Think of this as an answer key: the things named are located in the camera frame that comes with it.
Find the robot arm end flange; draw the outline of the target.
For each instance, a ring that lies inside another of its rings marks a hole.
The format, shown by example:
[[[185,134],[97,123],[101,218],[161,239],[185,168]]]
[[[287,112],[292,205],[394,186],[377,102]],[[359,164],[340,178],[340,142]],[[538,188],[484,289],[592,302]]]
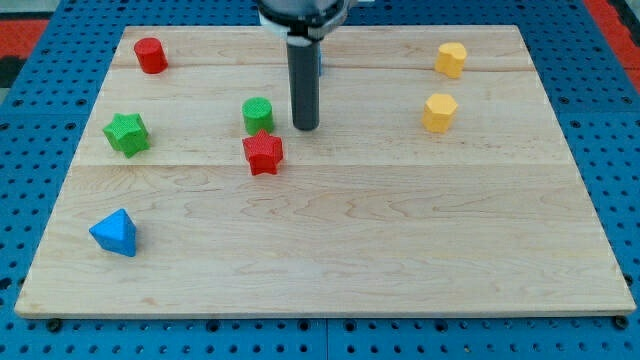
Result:
[[[350,0],[257,0],[260,24],[293,42],[315,42],[341,26]]]

